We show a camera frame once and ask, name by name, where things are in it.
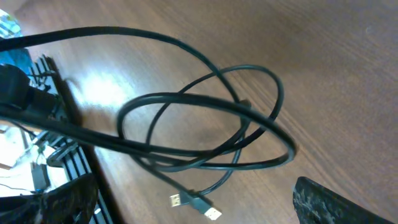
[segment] usb connector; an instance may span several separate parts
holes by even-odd
[[[210,220],[216,220],[222,213],[213,207],[213,203],[206,197],[195,192],[180,192],[170,197],[172,207],[190,204],[194,209],[204,214]]]
[[[205,212],[205,215],[206,215],[207,218],[209,218],[210,220],[214,221],[218,217],[220,217],[222,215],[222,213],[219,210],[211,207],[211,208],[209,208],[207,210],[207,212]]]

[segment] black cable bundle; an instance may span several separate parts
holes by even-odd
[[[199,51],[195,50],[194,48],[190,47],[187,44],[184,44],[183,42],[177,39],[168,37],[166,35],[158,34],[155,32],[149,32],[146,30],[132,29],[126,27],[83,27],[76,29],[61,30],[56,32],[49,32],[46,34],[38,34],[27,37],[7,39],[0,41],[0,52],[4,50],[19,49],[23,47],[30,47],[33,45],[45,44],[58,40],[65,40],[65,39],[71,39],[75,37],[83,37],[89,35],[101,35],[101,34],[132,35],[132,36],[145,37],[145,38],[155,39],[166,43],[174,44],[180,47],[181,49],[184,49],[187,52],[191,53],[192,55],[196,56],[196,58],[201,60],[212,71],[212,73],[195,80],[194,82],[190,83],[182,90],[180,90],[178,93],[152,93],[128,101],[120,109],[118,114],[118,121],[117,121],[117,129],[119,134],[118,138],[98,133],[96,131],[92,131],[89,129],[74,126],[72,124],[61,123],[60,121],[33,118],[21,113],[20,111],[10,109],[4,105],[0,105],[0,118],[10,121],[22,122],[24,124],[35,126],[37,128],[46,129],[64,136],[68,136],[80,142],[85,142],[87,144],[96,145],[110,150],[127,153],[132,157],[134,161],[136,161],[146,171],[167,182],[168,184],[175,187],[180,192],[180,198],[178,198],[177,205],[190,203],[194,208],[198,209],[202,213],[205,213],[206,216],[212,219],[213,218],[215,219],[218,216],[215,217],[214,214],[209,214],[209,215],[206,214],[206,212],[208,212],[208,208],[211,208],[211,206],[207,207],[207,205],[211,203],[208,202],[207,198],[203,197],[203,195],[212,192],[213,190],[220,187],[223,183],[225,183],[225,181],[231,176],[234,170],[265,169],[270,167],[281,166],[293,160],[294,156],[297,153],[297,148],[294,143],[294,140],[284,130],[280,129],[278,125],[274,123],[274,120],[276,119],[282,107],[282,102],[284,99],[282,82],[274,73],[272,73],[270,70],[262,66],[238,65],[218,70],[216,66],[213,63],[211,63],[203,54],[201,54]],[[224,73],[237,71],[237,70],[258,70],[269,75],[276,82],[278,97],[274,109],[272,110],[272,113],[269,115],[269,117],[264,116],[263,114],[260,114],[259,112],[250,109],[249,105],[250,103],[248,103],[248,101],[240,101],[231,84],[223,76]],[[216,76],[218,79],[221,80],[223,85],[227,88],[227,90],[231,94],[233,102],[210,96],[185,93],[194,85],[213,76]],[[154,103],[164,103],[164,105],[158,111],[155,118],[152,120],[152,123],[150,124],[147,133],[146,143],[126,140],[123,133],[123,121],[125,116],[129,112],[140,106],[145,106]],[[175,149],[175,148],[151,145],[150,139],[153,130],[155,128],[156,122],[171,103],[204,106],[238,115],[239,117],[241,117],[241,127],[232,137],[230,137],[226,142],[224,142],[222,145],[218,146],[215,149],[209,149],[205,151],[191,151],[186,149]],[[244,134],[250,122],[255,122],[259,124],[260,128],[257,129],[252,134],[250,134],[249,136],[245,137]],[[268,161],[250,162],[244,164],[238,163],[242,148],[248,146],[258,137],[260,137],[260,135],[262,135],[265,131],[270,131],[273,134],[275,134],[282,141],[282,143],[285,144],[287,148],[287,153],[278,158],[271,159]],[[229,164],[217,164],[217,163],[207,162],[216,156],[225,155],[232,152],[234,153],[234,157],[232,162]],[[182,160],[182,159],[175,159],[169,156],[191,157],[191,159]],[[215,184],[199,192],[193,192],[191,190],[188,190],[178,182],[172,180],[171,178],[161,173],[161,172],[178,172],[191,168],[225,170],[226,173]],[[201,203],[198,203],[197,201],[200,201],[201,203],[205,202],[206,206],[203,206]]]

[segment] wooden desk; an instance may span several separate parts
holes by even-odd
[[[397,4],[394,1],[29,1],[16,12],[25,34],[82,26],[126,26],[171,35],[196,47],[220,68],[269,67],[285,85],[277,122],[300,152],[287,166],[237,172],[209,198],[223,210],[215,223],[298,223],[292,189],[304,175],[398,222]],[[68,79],[84,126],[116,134],[115,117],[129,99],[177,91],[208,70],[171,45],[137,37],[100,36],[32,47],[52,56]],[[255,72],[228,75],[241,98],[269,113],[271,79]],[[192,92],[228,98],[217,80]],[[129,115],[126,132],[143,141],[158,105]],[[153,142],[209,149],[230,137],[239,119],[217,111],[173,106]],[[241,161],[272,158],[282,146],[266,134]],[[96,149],[126,223],[211,223],[190,207],[170,208],[176,191],[127,155]],[[229,161],[231,156],[217,159]],[[222,172],[170,174],[202,189]]]

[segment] black object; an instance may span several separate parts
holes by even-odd
[[[95,214],[91,218],[90,224],[120,223],[119,215],[114,210],[113,201],[108,192],[109,189],[103,183],[101,175],[96,170],[96,166],[91,166],[88,162],[86,155],[90,155],[90,153],[85,153],[85,151],[89,149],[63,136],[58,136],[53,141],[49,141],[49,146],[57,150],[47,158],[47,164],[49,166],[63,167],[69,180],[79,178],[85,174],[90,174],[94,169],[100,190],[98,191],[97,204],[94,207]]]
[[[25,127],[23,127],[22,125],[18,124],[15,121],[10,121],[10,123],[12,123],[13,125],[17,126],[19,129],[21,129],[21,130],[25,131],[26,133],[28,133],[31,138],[36,138],[36,134],[33,133],[33,131],[30,131],[30,130],[26,129]]]
[[[0,198],[0,223],[88,223],[98,186],[85,174],[48,193]]]
[[[52,58],[42,55],[32,64],[29,70],[31,75],[28,76],[36,86],[36,89],[54,95],[57,99],[57,104],[50,115],[51,118],[80,125],[81,114],[68,85],[61,79]]]
[[[57,102],[53,94],[29,86],[29,78],[13,65],[0,65],[0,103],[25,114],[47,118]]]
[[[299,177],[293,205],[300,224],[392,224],[306,177]]]
[[[32,168],[33,185],[36,191],[45,190],[51,186],[47,166],[45,164],[34,165]]]

